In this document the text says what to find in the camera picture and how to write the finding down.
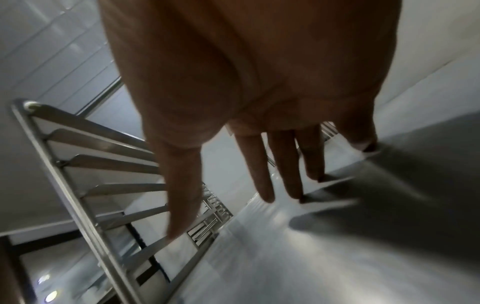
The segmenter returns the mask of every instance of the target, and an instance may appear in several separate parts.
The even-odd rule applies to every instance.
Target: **bright light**
[[[39,279],[38,279],[38,284],[42,284],[43,282],[45,282],[46,280],[48,280],[50,278],[50,275],[49,274],[46,274],[46,275],[42,275]]]
[[[50,303],[51,301],[55,300],[57,295],[58,295],[58,292],[56,290],[52,291],[49,295],[46,296],[45,303]]]

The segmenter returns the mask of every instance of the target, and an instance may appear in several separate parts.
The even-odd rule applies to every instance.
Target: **tiled wall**
[[[1,0],[0,92],[76,112],[118,77],[94,0]]]

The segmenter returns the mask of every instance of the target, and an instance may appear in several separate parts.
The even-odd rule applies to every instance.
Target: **metal rack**
[[[72,179],[66,172],[67,168],[87,168],[100,170],[114,170],[160,175],[161,168],[138,162],[122,161],[107,157],[78,154],[71,159],[58,159],[48,142],[60,142],[76,147],[88,148],[120,156],[127,156],[141,161],[154,162],[154,155],[146,142],[140,138],[121,133],[79,116],[61,111],[51,106],[33,101],[18,100],[12,105],[12,110],[36,152],[40,156],[43,168],[54,186],[63,205],[67,208],[74,222],[78,226],[90,249],[105,271],[119,300],[123,304],[141,304],[139,284],[133,278],[132,271],[151,258],[158,251],[165,248],[169,242],[162,238],[143,248],[133,256],[122,260],[110,245],[105,232],[122,225],[132,223],[156,214],[168,211],[166,206],[127,214],[119,218],[102,220],[92,212],[86,204],[85,198],[92,196],[141,193],[150,191],[165,191],[165,185],[159,183],[143,184],[99,184],[93,188],[78,191]],[[61,125],[60,128],[49,134],[44,134],[37,119],[50,121]],[[189,233],[198,247],[198,252],[178,273],[169,284],[163,295],[163,302],[168,301],[179,284],[206,252],[215,238],[214,231],[222,226],[232,214],[204,185],[204,203],[208,211],[201,214],[188,229],[190,232],[197,229],[199,234]]]

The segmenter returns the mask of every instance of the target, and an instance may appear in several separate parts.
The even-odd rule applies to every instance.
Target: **hand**
[[[165,177],[170,238],[197,215],[201,147],[225,124],[267,202],[275,194],[262,132],[293,198],[303,194],[295,140],[307,175],[324,175],[320,122],[361,150],[377,140],[374,98],[394,53],[400,1],[99,3]]]

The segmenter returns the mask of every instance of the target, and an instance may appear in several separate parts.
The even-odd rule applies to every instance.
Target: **metal frame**
[[[74,188],[71,185],[70,176],[65,171],[65,168],[70,166],[160,174],[159,168],[135,162],[124,162],[90,155],[77,155],[68,161],[58,160],[50,146],[47,144],[47,141],[58,141],[118,155],[136,157],[142,160],[145,160],[147,157],[149,158],[148,160],[151,160],[152,153],[148,150],[147,144],[142,139],[111,130],[70,113],[37,102],[18,100],[14,102],[12,110],[39,155],[44,171],[57,192],[57,195],[69,211],[92,252],[99,260],[99,264],[110,280],[118,299],[123,304],[142,304],[143,300],[139,293],[138,280],[131,277],[131,271],[129,270],[135,269],[143,262],[151,259],[155,253],[168,245],[168,241],[165,238],[160,239],[150,246],[142,248],[141,251],[127,260],[122,261],[113,251],[113,247],[107,239],[105,230],[130,224],[133,221],[166,212],[167,207],[157,207],[124,215],[120,218],[99,221],[99,219],[91,212],[86,202],[84,202],[83,198],[95,195],[163,191],[165,190],[165,186],[161,184],[105,184],[78,193],[74,191]],[[64,130],[54,131],[46,136],[40,131],[33,117],[61,124],[79,130],[82,133]],[[89,133],[92,134],[92,136],[90,138],[89,135],[84,135],[83,133]],[[196,219],[190,228],[198,226],[213,215],[215,218],[212,219],[210,224],[208,224],[204,231],[202,231],[202,233],[205,233],[199,237],[199,239],[203,239],[198,253],[170,283],[168,291],[164,295],[166,300],[171,297],[173,291],[178,287],[178,284],[185,279],[198,262],[199,257],[204,254],[213,242],[212,230],[214,226],[217,226],[217,222],[225,222],[215,206],[210,205],[209,208],[210,210]],[[207,232],[210,232],[210,237],[205,237]]]

